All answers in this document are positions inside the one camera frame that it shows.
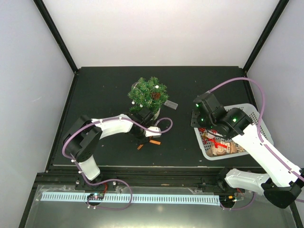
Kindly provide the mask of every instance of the white basket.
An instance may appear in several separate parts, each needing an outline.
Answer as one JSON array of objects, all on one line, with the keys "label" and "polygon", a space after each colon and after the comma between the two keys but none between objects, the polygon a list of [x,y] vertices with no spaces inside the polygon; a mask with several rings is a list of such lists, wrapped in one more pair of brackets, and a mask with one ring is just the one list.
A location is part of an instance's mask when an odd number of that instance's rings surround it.
[{"label": "white basket", "polygon": [[[252,105],[252,104],[237,104],[237,105],[230,105],[230,106],[225,106],[225,109],[228,111],[232,108],[239,108],[241,110],[243,110],[251,119],[252,121],[257,124],[257,120],[258,117],[260,116],[260,113],[256,110],[256,108]],[[210,141],[206,141],[206,143],[203,142],[201,134],[202,132],[200,132],[198,130],[198,128],[194,128],[196,137],[198,139],[199,142],[199,147],[201,148],[201,151],[203,152],[203,155],[205,156],[205,158],[207,158],[208,160],[220,160],[220,159],[225,159],[225,158],[232,158],[232,157],[238,157],[238,156],[242,156],[242,155],[246,155],[248,154],[247,151],[245,152],[241,152],[241,153],[233,153],[233,154],[227,154],[227,155],[223,155],[223,156],[214,156],[214,157],[209,157],[206,154],[206,151],[210,149],[211,147],[211,142]],[[271,135],[264,123],[264,121],[262,120],[261,123],[261,133],[265,136],[265,138],[267,138],[267,140],[271,143],[274,144]],[[221,138],[216,137],[217,140],[221,140],[224,142],[230,142],[232,140],[224,140]]]}]

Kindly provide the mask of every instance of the black tabletop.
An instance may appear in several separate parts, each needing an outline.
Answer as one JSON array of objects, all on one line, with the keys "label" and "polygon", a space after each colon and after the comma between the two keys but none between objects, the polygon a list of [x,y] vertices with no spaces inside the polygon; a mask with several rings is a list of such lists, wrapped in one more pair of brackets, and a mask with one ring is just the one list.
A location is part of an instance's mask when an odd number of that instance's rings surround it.
[{"label": "black tabletop", "polygon": [[[161,117],[173,120],[172,129],[157,140],[161,145],[145,144],[140,150],[129,134],[102,139],[94,153],[98,166],[144,167],[259,167],[250,155],[216,161],[207,160],[190,127],[193,99],[219,83],[242,76],[237,66],[128,66],[83,67],[79,71],[62,135],[81,115],[90,118],[117,116],[132,107],[127,94],[140,77],[157,77],[168,88],[169,100],[178,103],[177,110],[164,106]],[[223,105],[249,103],[244,83],[236,81],[214,92]],[[169,122],[159,124],[161,129]],[[53,165],[71,165],[62,156],[62,144],[56,145]]]}]

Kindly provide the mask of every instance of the artificial christmas tree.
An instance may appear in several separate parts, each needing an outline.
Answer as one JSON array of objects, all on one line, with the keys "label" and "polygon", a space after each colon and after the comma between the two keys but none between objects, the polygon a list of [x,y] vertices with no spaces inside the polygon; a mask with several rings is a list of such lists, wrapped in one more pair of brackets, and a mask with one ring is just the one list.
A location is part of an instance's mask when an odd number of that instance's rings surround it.
[{"label": "artificial christmas tree", "polygon": [[128,94],[134,105],[130,108],[130,112],[136,113],[143,107],[147,107],[153,112],[154,118],[156,119],[162,105],[169,97],[166,88],[165,85],[160,84],[156,77],[151,77],[149,81],[141,77],[138,82],[132,85],[131,91]]}]

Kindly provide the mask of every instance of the white wall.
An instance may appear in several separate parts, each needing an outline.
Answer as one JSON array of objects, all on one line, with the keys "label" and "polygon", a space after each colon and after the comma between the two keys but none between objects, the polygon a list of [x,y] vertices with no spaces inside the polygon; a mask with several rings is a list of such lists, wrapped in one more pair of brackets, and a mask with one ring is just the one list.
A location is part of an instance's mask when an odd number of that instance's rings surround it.
[{"label": "white wall", "polygon": [[[290,1],[248,76],[266,93],[263,117],[275,146],[304,168],[304,1]],[[253,86],[258,105],[261,99]],[[304,222],[304,204],[297,203]]]},{"label": "white wall", "polygon": [[278,0],[44,2],[78,67],[243,67]]},{"label": "white wall", "polygon": [[0,2],[0,227],[18,227],[73,73],[33,1]]}]

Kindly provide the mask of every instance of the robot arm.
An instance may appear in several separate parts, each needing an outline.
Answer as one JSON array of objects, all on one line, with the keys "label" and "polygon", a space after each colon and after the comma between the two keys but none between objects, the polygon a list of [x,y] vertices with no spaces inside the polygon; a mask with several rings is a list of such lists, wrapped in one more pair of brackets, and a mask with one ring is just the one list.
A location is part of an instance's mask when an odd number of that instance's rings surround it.
[{"label": "robot arm", "polygon": [[[267,172],[256,174],[231,169],[225,181],[232,188],[257,192],[280,208],[289,206],[300,194],[304,182],[292,171],[303,176],[301,169],[284,157],[264,136],[260,141],[257,126],[242,110],[233,108],[228,112],[212,93],[198,96],[194,103],[191,126],[217,130],[227,139],[243,147]],[[290,167],[287,169],[279,159]]]},{"label": "robot arm", "polygon": [[66,151],[75,158],[85,176],[92,181],[100,174],[100,170],[93,157],[99,140],[113,134],[131,133],[136,137],[138,143],[145,143],[149,140],[150,136],[160,136],[160,129],[151,126],[148,128],[150,131],[146,131],[135,125],[134,122],[147,125],[151,123],[151,119],[151,112],[147,110],[143,110],[143,112],[136,116],[132,114],[120,114],[119,116],[106,119],[91,120],[87,116],[82,116],[68,131],[64,137],[63,144],[83,126],[96,123],[76,135],[66,147]]}]

